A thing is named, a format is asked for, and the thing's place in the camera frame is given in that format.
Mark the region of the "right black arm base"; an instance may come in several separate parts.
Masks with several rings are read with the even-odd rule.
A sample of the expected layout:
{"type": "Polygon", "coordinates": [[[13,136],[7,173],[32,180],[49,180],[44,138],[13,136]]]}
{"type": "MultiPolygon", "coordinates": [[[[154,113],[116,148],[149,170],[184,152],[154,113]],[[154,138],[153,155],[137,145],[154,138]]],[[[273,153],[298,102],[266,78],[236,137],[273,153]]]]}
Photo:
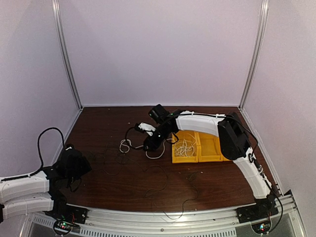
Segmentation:
{"type": "Polygon", "coordinates": [[[239,223],[254,222],[279,213],[276,203],[256,203],[236,210],[239,223]]]}

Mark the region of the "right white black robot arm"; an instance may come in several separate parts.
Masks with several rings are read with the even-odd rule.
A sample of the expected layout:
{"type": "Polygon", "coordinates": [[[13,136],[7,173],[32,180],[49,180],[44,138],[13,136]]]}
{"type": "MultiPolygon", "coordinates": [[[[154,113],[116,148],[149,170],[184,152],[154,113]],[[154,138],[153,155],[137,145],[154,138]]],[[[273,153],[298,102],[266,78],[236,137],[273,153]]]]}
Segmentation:
{"type": "Polygon", "coordinates": [[[219,138],[222,155],[238,166],[252,189],[256,202],[253,214],[263,218],[272,210],[276,195],[250,145],[250,131],[242,126],[236,113],[211,115],[183,110],[170,113],[158,104],[149,111],[149,116],[156,127],[143,122],[137,125],[148,135],[143,143],[144,151],[157,150],[170,134],[179,131],[214,135],[219,138]]]}

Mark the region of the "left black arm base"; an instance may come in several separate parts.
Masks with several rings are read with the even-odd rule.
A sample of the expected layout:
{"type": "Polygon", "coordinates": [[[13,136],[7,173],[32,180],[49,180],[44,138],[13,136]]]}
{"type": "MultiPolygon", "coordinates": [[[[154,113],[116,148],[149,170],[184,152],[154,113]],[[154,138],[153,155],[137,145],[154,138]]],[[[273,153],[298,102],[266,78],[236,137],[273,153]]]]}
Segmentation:
{"type": "Polygon", "coordinates": [[[44,213],[45,215],[50,216],[56,220],[66,221],[72,224],[85,224],[88,209],[66,205],[66,208],[61,211],[52,210],[45,211],[44,213]]]}

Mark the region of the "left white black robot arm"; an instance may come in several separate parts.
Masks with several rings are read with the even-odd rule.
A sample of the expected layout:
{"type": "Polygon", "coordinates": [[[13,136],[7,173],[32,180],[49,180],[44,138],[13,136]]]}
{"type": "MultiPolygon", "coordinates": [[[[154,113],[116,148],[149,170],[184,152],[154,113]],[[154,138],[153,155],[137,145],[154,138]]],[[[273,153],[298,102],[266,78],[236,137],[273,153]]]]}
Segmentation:
{"type": "Polygon", "coordinates": [[[76,181],[92,170],[87,158],[74,147],[67,147],[52,166],[21,176],[3,177],[0,180],[0,220],[45,212],[55,219],[75,217],[67,204],[62,188],[72,192],[76,181]]]}

